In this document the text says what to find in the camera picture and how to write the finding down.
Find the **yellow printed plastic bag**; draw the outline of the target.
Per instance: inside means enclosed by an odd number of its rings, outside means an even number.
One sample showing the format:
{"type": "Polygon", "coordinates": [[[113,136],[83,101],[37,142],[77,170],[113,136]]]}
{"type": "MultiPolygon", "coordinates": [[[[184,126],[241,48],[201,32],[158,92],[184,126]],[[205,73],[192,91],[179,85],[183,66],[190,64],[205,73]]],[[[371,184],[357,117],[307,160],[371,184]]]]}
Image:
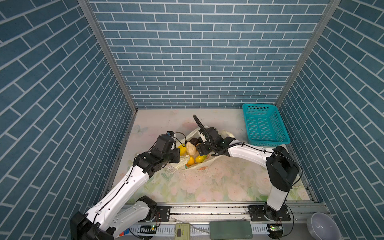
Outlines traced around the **yellow printed plastic bag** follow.
{"type": "Polygon", "coordinates": [[[200,128],[196,128],[182,140],[182,144],[178,143],[177,147],[180,149],[180,160],[179,163],[171,164],[173,168],[180,171],[199,169],[212,164],[213,161],[221,157],[215,155],[214,152],[209,152],[205,155],[199,152],[199,150],[203,150],[200,131],[200,128]]]}

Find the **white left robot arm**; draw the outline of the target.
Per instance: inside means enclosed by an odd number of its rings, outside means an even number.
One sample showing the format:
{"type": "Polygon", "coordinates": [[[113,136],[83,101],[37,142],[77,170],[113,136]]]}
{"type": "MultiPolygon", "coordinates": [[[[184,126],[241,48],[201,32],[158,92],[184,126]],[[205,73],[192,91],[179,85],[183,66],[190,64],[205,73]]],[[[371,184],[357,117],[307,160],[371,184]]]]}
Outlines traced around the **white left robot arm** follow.
{"type": "Polygon", "coordinates": [[[115,240],[140,221],[151,221],[157,213],[157,203],[143,196],[130,208],[123,206],[133,194],[168,163],[179,163],[174,132],[159,135],[149,151],[137,155],[128,172],[104,198],[84,214],[75,213],[70,220],[72,240],[115,240]]]}

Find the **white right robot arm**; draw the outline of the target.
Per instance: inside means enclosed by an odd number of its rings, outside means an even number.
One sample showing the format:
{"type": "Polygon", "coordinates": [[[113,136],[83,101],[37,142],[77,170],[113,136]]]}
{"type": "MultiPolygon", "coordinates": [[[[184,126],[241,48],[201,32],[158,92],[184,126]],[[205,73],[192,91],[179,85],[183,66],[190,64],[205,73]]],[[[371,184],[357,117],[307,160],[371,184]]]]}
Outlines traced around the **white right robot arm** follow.
{"type": "Polygon", "coordinates": [[[256,163],[267,169],[272,184],[269,196],[262,211],[264,218],[269,221],[280,220],[287,212],[283,209],[288,193],[296,184],[299,165],[292,160],[288,151],[277,146],[274,149],[261,149],[247,145],[232,137],[223,138],[216,128],[201,127],[198,130],[200,154],[215,153],[227,157],[241,158],[256,163]]]}

